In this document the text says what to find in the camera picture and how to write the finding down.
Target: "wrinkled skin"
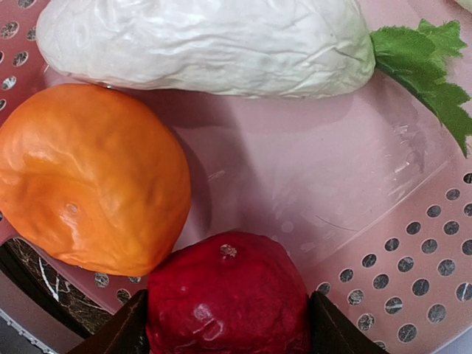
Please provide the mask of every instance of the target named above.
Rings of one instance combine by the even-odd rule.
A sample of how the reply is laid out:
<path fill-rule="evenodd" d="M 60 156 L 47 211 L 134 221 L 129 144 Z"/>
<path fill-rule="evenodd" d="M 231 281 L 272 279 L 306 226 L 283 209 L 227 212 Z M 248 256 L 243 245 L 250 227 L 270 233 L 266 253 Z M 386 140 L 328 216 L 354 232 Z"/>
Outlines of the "wrinkled skin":
<path fill-rule="evenodd" d="M 0 129 L 0 210 L 70 265 L 143 277 L 172 251 L 190 202 L 176 138 L 121 92 L 47 88 Z"/>
<path fill-rule="evenodd" d="M 320 98 L 375 68 L 355 0 L 51 0 L 36 43 L 56 71 L 127 89 Z"/>
<path fill-rule="evenodd" d="M 307 290 L 265 236 L 230 232 L 177 251 L 148 290 L 154 354 L 310 352 Z"/>

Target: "pink plate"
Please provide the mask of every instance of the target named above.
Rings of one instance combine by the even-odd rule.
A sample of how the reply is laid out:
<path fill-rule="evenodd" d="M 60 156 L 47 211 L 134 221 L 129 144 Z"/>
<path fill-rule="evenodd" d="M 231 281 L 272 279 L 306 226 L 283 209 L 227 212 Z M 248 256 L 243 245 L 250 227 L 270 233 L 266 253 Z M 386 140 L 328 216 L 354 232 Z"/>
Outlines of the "pink plate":
<path fill-rule="evenodd" d="M 35 46 L 46 3 L 0 0 L 0 122 L 31 94 L 66 81 Z M 361 6 L 373 30 L 458 19 L 472 45 L 472 15 L 453 1 Z M 452 63 L 451 79 L 472 91 L 472 49 Z M 177 249 L 231 229 L 268 235 L 310 291 L 328 293 L 391 353 L 430 353 L 472 325 L 472 162 L 399 85 L 377 73 L 355 94 L 325 100 L 131 93 L 173 129 L 191 166 L 193 205 Z M 12 236 L 2 221 L 0 239 Z M 117 292 L 145 287 L 45 257 L 112 313 Z"/>

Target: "red fruit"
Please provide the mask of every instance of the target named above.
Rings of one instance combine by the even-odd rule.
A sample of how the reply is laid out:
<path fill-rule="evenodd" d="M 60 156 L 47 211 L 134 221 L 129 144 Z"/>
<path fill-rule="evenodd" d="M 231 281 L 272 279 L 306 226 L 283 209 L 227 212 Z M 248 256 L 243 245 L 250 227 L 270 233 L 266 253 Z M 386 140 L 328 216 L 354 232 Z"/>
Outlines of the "red fruit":
<path fill-rule="evenodd" d="M 229 232 L 177 251 L 148 290 L 154 354 L 310 352 L 307 289 L 265 236 Z"/>

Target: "persimmon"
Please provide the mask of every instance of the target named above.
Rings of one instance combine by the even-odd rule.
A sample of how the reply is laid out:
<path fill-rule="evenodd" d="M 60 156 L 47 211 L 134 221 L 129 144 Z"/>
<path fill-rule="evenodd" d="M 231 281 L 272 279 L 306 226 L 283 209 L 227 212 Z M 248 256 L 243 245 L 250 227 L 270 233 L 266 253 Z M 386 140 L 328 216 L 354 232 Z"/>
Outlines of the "persimmon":
<path fill-rule="evenodd" d="M 47 88 L 0 128 L 0 210 L 65 263 L 144 276 L 172 251 L 190 201 L 180 144 L 122 92 Z"/>

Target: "hole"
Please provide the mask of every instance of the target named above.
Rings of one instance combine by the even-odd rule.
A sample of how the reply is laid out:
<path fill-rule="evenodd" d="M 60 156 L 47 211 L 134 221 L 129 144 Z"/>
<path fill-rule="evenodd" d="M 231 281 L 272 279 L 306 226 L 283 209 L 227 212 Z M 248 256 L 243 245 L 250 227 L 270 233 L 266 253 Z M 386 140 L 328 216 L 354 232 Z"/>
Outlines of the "hole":
<path fill-rule="evenodd" d="M 117 299 L 121 305 L 124 305 L 131 298 L 131 294 L 128 290 L 119 289 L 117 291 Z"/>
<path fill-rule="evenodd" d="M 426 214 L 430 218 L 437 218 L 441 214 L 441 207 L 439 205 L 430 206 L 426 211 Z"/>
<path fill-rule="evenodd" d="M 464 175 L 464 182 L 467 184 L 472 183 L 472 173 L 467 173 L 466 175 Z"/>
<path fill-rule="evenodd" d="M 28 60 L 28 52 L 19 52 L 15 58 L 13 59 L 13 66 L 22 66 L 23 64 L 25 64 Z"/>
<path fill-rule="evenodd" d="M 464 214 L 467 216 L 472 216 L 472 204 L 467 204 L 464 206 Z"/>
<path fill-rule="evenodd" d="M 429 291 L 429 281 L 426 279 L 418 279 L 412 286 L 413 294 L 416 296 L 424 296 Z"/>
<path fill-rule="evenodd" d="M 421 230 L 421 224 L 417 221 L 413 221 L 406 227 L 406 233 L 409 235 L 415 235 Z"/>
<path fill-rule="evenodd" d="M 1 85 L 1 88 L 4 89 L 4 91 L 10 90 L 13 88 L 13 86 L 16 85 L 16 77 L 10 76 L 7 77 L 5 80 L 3 80 L 3 84 Z"/>
<path fill-rule="evenodd" d="M 460 190 L 453 188 L 452 190 L 448 190 L 447 193 L 445 194 L 445 197 L 449 201 L 455 201 L 460 197 Z"/>
<path fill-rule="evenodd" d="M 318 291 L 325 296 L 330 293 L 330 290 L 331 290 L 331 285 L 328 282 L 323 282 L 318 287 Z"/>
<path fill-rule="evenodd" d="M 400 241 L 397 238 L 391 238 L 385 242 L 385 250 L 388 252 L 393 252 L 400 245 Z"/>
<path fill-rule="evenodd" d="M 68 203 L 66 204 L 66 211 L 69 213 L 69 214 L 77 214 L 77 212 L 79 211 L 79 208 L 77 205 L 75 204 L 71 204 L 71 203 Z"/>
<path fill-rule="evenodd" d="M 383 343 L 382 341 L 374 341 L 374 343 L 376 343 L 383 350 L 386 350 L 386 344 Z"/>
<path fill-rule="evenodd" d="M 33 27 L 32 29 L 28 31 L 27 40 L 36 41 L 36 27 Z"/>
<path fill-rule="evenodd" d="M 18 6 L 22 9 L 27 9 L 34 5 L 35 2 L 36 0 L 18 0 Z"/>
<path fill-rule="evenodd" d="M 10 39 L 12 38 L 16 33 L 18 33 L 18 22 L 11 21 L 7 24 L 5 24 L 1 29 L 0 29 L 0 38 L 1 39 Z"/>
<path fill-rule="evenodd" d="M 445 315 L 445 307 L 440 304 L 431 306 L 428 311 L 428 319 L 434 324 L 440 323 L 443 319 L 445 319 Z"/>
<path fill-rule="evenodd" d="M 375 318 L 371 313 L 366 313 L 359 317 L 357 321 L 357 327 L 359 330 L 371 330 L 374 327 L 375 324 Z"/>
<path fill-rule="evenodd" d="M 459 223 L 457 221 L 448 221 L 444 224 L 444 233 L 446 235 L 454 235 L 459 231 Z"/>
<path fill-rule="evenodd" d="M 438 266 L 437 271 L 443 277 L 449 277 L 456 270 L 456 264 L 453 260 L 443 260 Z"/>
<path fill-rule="evenodd" d="M 462 252 L 466 256 L 472 256 L 472 240 L 467 240 L 462 244 Z"/>
<path fill-rule="evenodd" d="M 377 256 L 375 254 L 368 254 L 362 260 L 362 266 L 365 268 L 370 268 L 375 264 L 375 262 L 377 262 Z"/>
<path fill-rule="evenodd" d="M 385 303 L 385 311 L 390 315 L 395 315 L 403 309 L 403 301 L 399 297 L 392 297 Z"/>
<path fill-rule="evenodd" d="M 389 276 L 386 274 L 379 274 L 374 279 L 374 288 L 377 290 L 385 289 L 389 284 Z"/>
<path fill-rule="evenodd" d="M 350 282 L 354 277 L 354 271 L 352 269 L 344 269 L 339 275 L 341 282 Z"/>
<path fill-rule="evenodd" d="M 406 273 L 407 271 L 411 271 L 414 266 L 414 260 L 411 257 L 404 257 L 398 261 L 398 270 L 402 273 Z"/>
<path fill-rule="evenodd" d="M 456 296 L 459 301 L 466 302 L 472 299 L 472 284 L 464 282 L 456 290 Z"/>
<path fill-rule="evenodd" d="M 108 278 L 108 275 L 103 274 L 103 273 L 95 273 L 95 285 L 98 286 L 99 288 L 106 288 L 108 284 L 110 283 L 110 278 Z"/>
<path fill-rule="evenodd" d="M 347 302 L 349 302 L 349 305 L 352 305 L 352 306 L 360 305 L 363 300 L 364 300 L 364 293 L 362 292 L 362 290 L 351 291 L 349 296 L 347 297 Z"/>
<path fill-rule="evenodd" d="M 398 340 L 402 343 L 409 343 L 416 338 L 418 330 L 413 324 L 405 324 L 398 330 Z"/>
<path fill-rule="evenodd" d="M 290 221 L 284 221 L 281 226 L 282 232 L 289 234 L 294 230 L 294 225 Z"/>
<path fill-rule="evenodd" d="M 430 238 L 421 245 L 421 251 L 425 254 L 435 253 L 437 250 L 437 241 Z"/>
<path fill-rule="evenodd" d="M 139 284 L 139 282 L 141 281 L 141 277 L 128 277 L 128 279 L 129 279 L 130 282 L 132 282 L 133 284 Z"/>

